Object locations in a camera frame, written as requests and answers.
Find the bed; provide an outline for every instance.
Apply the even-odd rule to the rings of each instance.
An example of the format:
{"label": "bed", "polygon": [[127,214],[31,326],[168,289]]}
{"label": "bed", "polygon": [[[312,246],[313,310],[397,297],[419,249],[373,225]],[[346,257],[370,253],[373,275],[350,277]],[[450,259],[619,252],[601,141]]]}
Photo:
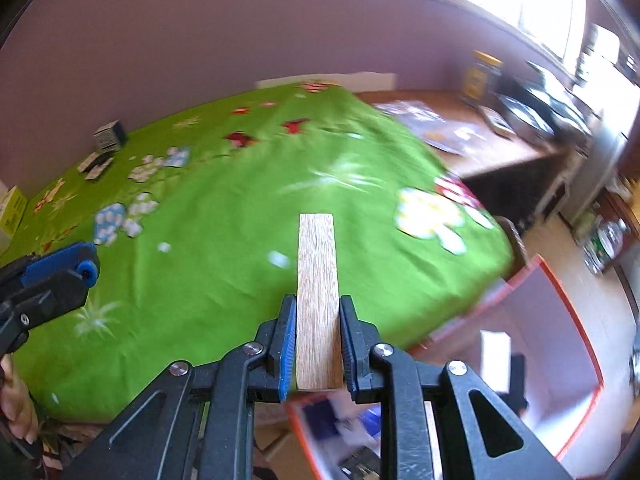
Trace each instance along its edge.
{"label": "bed", "polygon": [[76,168],[62,179],[50,202],[59,180],[31,199],[1,261],[101,241],[87,304],[33,330],[16,354],[34,398],[64,421],[111,420],[170,362],[210,362],[251,340],[296,290],[302,212],[334,215],[340,293],[396,345],[470,308],[511,263],[504,233],[464,197],[450,200],[457,212],[428,210],[429,233],[402,231],[404,198],[430,200],[435,182],[450,182],[446,168],[331,84],[185,110],[131,133],[100,179]]}

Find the metal screw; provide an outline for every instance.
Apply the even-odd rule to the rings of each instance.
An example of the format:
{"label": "metal screw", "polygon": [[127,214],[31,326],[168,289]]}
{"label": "metal screw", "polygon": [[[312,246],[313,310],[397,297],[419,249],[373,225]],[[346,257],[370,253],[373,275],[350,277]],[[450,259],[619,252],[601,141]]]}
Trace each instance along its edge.
{"label": "metal screw", "polygon": [[260,343],[251,341],[242,347],[242,351],[247,355],[258,355],[262,352],[262,348],[263,346]]}
{"label": "metal screw", "polygon": [[174,377],[180,377],[189,371],[189,365],[184,361],[176,361],[169,365],[169,373]]}
{"label": "metal screw", "polygon": [[387,357],[394,352],[394,348],[389,343],[378,343],[373,347],[373,351],[379,357]]}
{"label": "metal screw", "polygon": [[466,365],[462,361],[452,361],[449,363],[449,372],[454,375],[466,374]]}

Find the yellow box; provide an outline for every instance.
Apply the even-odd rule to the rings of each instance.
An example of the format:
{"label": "yellow box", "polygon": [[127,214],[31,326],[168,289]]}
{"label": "yellow box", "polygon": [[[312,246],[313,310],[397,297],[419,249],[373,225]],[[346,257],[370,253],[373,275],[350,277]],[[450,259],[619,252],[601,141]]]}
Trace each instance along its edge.
{"label": "yellow box", "polygon": [[0,253],[11,243],[27,207],[27,199],[17,187],[12,187],[0,204]]}

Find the human hand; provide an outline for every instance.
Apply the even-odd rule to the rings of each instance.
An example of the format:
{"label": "human hand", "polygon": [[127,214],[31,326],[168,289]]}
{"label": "human hand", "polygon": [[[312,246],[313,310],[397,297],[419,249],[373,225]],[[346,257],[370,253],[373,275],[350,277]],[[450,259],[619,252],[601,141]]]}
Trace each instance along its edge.
{"label": "human hand", "polygon": [[0,366],[4,372],[4,381],[0,380],[0,412],[7,418],[15,438],[33,444],[38,436],[38,417],[29,389],[18,375],[12,354],[6,354]]}

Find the tile floor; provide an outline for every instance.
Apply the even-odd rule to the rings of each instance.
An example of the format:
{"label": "tile floor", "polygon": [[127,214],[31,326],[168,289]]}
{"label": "tile floor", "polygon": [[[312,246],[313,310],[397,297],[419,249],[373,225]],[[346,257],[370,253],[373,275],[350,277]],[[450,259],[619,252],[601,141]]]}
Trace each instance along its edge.
{"label": "tile floor", "polygon": [[[559,218],[537,226],[524,241],[529,255],[541,254],[562,282],[602,368],[605,388],[600,402],[562,461],[574,478],[599,474],[618,453],[632,405],[628,358],[636,332],[634,318],[618,277],[614,272],[592,276],[582,262],[581,249]],[[258,444],[268,444],[281,430],[258,428]],[[274,456],[271,466],[279,480],[313,479],[295,437]]]}

